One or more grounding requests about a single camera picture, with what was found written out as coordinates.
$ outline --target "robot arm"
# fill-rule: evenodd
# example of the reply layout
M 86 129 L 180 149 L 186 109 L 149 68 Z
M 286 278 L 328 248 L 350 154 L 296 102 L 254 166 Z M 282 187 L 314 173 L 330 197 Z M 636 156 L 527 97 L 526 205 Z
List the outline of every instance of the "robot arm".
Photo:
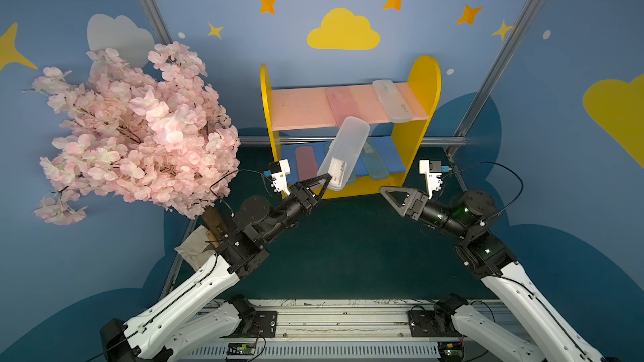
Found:
M 555 310 L 528 278 L 517 258 L 489 231 L 498 216 L 494 200 L 483 191 L 469 190 L 450 208 L 417 189 L 383 186 L 380 193 L 402 217 L 440 229 L 457 239 L 456 254 L 485 286 L 490 288 L 534 339 L 531 343 L 512 335 L 493 322 L 481 320 L 467 301 L 440 308 L 437 316 L 451 320 L 461 334 L 485 346 L 504 362 L 600 362 L 604 358 Z M 396 200 L 400 193 L 402 202 Z
M 312 188 L 322 181 L 316 195 Z M 325 174 L 297 182 L 277 207 L 271 207 L 264 197 L 246 199 L 233 218 L 234 229 L 192 277 L 140 315 L 128 321 L 114 319 L 103 327 L 101 337 L 108 361 L 174 361 L 213 337 L 235 330 L 247 333 L 254 310 L 242 299 L 191 318 L 259 267 L 269 256 L 265 246 L 286 229 L 296 227 L 300 218 L 318 206 L 329 181 L 330 175 Z

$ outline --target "circuit board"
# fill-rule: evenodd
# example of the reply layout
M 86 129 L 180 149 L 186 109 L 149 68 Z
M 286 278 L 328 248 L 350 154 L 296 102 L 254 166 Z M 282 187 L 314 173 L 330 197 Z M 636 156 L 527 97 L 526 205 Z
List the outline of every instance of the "circuit board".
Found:
M 228 343 L 227 355 L 247 355 L 255 354 L 255 343 Z

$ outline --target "yellow cloud decal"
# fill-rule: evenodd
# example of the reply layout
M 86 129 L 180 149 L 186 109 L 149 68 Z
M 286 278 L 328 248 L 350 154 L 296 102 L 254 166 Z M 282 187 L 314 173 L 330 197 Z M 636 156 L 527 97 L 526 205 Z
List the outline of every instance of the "yellow cloud decal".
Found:
M 371 29 L 364 16 L 354 16 L 347 9 L 337 8 L 326 13 L 320 28 L 307 36 L 307 43 L 316 49 L 373 49 L 380 35 Z
M 584 108 L 644 167 L 644 74 L 631 83 L 602 80 L 584 94 Z

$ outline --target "yellow shelf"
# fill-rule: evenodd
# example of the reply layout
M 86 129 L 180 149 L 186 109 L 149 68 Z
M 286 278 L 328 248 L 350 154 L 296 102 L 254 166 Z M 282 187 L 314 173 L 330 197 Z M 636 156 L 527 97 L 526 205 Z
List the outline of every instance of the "yellow shelf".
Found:
M 325 87 L 296 88 L 293 90 L 272 90 L 269 69 L 260 67 L 262 102 L 266 127 L 269 131 L 273 159 L 281 158 L 280 130 L 311 127 L 335 126 L 335 119 L 326 101 Z M 381 186 L 402 186 L 412 167 L 414 157 L 421 146 L 431 117 L 440 99 L 441 76 L 436 59 L 423 55 L 416 59 L 409 73 L 407 83 L 397 84 L 398 90 L 407 101 L 414 115 L 407 123 L 393 125 L 391 138 L 405 164 L 405 173 L 393 173 L 383 181 L 359 177 L 356 182 L 341 191 L 327 190 L 324 198 L 350 197 L 378 193 Z M 388 123 L 384 110 L 370 86 L 349 86 L 358 103 L 363 120 L 368 123 Z

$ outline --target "pink flower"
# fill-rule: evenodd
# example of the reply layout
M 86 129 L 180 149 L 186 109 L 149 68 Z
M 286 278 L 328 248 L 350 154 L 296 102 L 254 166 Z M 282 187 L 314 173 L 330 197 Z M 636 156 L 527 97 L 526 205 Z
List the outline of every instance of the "pink flower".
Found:
M 69 142 L 65 146 L 65 152 L 68 154 L 73 154 L 75 156 L 82 155 L 87 148 L 92 143 L 92 136 L 89 134 L 81 134 L 78 138 L 78 142 Z
M 66 83 L 69 72 L 58 68 L 45 68 L 33 83 L 51 94 L 54 112 L 68 112 L 60 126 L 71 129 L 52 141 L 61 150 L 57 157 L 41 158 L 55 192 L 36 215 L 54 224 L 80 221 L 84 209 L 68 202 L 93 192 L 151 201 L 193 219 L 229 194 L 233 176 L 218 183 L 215 195 L 209 188 L 239 165 L 238 134 L 217 92 L 198 76 L 205 65 L 196 53 L 178 42 L 155 45 L 148 58 L 161 82 L 131 68 L 114 49 L 87 55 L 101 62 L 90 77 L 92 90 Z

